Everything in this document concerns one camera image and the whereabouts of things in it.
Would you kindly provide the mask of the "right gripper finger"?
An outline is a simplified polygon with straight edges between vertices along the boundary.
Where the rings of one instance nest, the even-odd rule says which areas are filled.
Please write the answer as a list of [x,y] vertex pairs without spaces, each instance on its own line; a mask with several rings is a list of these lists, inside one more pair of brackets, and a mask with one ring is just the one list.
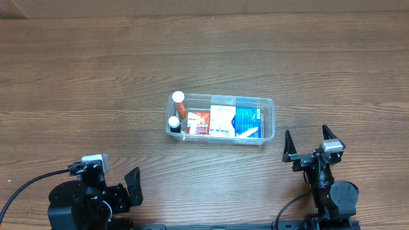
[[296,151],[295,145],[293,143],[289,130],[287,130],[285,132],[284,151],[282,154],[282,161],[292,162],[295,160],[296,156],[297,156],[297,151]]
[[337,139],[337,136],[329,129],[326,124],[322,125],[322,132],[324,140]]

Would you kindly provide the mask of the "black bottle white cap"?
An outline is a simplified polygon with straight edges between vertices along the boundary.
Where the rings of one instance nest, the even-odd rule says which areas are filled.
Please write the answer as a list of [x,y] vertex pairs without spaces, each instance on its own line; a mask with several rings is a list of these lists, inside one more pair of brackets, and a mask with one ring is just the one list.
[[181,132],[181,121],[177,116],[171,116],[168,119],[169,130],[172,133]]

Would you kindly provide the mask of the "white blue box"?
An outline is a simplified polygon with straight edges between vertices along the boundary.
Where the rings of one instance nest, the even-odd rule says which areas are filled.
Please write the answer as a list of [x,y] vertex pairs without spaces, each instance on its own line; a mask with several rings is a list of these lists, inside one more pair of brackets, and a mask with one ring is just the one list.
[[210,107],[210,136],[234,137],[234,120],[236,107],[226,105],[211,105]]

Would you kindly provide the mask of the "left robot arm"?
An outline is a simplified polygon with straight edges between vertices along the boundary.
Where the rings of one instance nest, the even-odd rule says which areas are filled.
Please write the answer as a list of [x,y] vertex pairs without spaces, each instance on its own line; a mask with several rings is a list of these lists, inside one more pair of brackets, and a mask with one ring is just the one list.
[[128,213],[143,202],[140,168],[135,167],[121,183],[107,186],[109,172],[106,154],[88,155],[68,166],[70,176],[76,180],[56,186],[49,194],[47,215],[53,229],[135,229],[129,218],[116,218],[115,214]]

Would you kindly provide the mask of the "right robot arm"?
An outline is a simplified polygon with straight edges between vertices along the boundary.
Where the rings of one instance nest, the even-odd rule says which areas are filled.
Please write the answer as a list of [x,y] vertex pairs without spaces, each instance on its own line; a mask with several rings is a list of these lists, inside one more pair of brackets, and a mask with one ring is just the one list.
[[[274,229],[359,229],[352,221],[356,214],[359,189],[349,181],[336,181],[330,167],[341,161],[345,144],[333,134],[327,125],[322,126],[323,141],[312,153],[299,155],[290,132],[285,133],[282,161],[291,162],[294,172],[302,171],[309,190],[291,200],[279,212]],[[305,215],[301,221],[285,221],[280,217],[293,203],[311,195],[316,212]]]

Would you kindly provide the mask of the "orange bottle white cap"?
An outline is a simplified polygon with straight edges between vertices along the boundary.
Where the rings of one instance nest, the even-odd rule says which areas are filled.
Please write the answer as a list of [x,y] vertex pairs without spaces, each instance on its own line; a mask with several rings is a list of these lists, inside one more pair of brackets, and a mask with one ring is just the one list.
[[176,110],[181,119],[187,117],[187,108],[185,106],[185,95],[182,91],[175,91],[172,94],[172,100],[175,103]]

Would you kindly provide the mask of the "red white box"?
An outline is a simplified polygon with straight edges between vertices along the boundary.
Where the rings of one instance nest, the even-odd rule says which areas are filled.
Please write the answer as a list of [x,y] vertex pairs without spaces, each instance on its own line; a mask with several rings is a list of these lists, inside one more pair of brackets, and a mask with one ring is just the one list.
[[209,112],[188,112],[187,133],[194,135],[208,135],[210,132]]

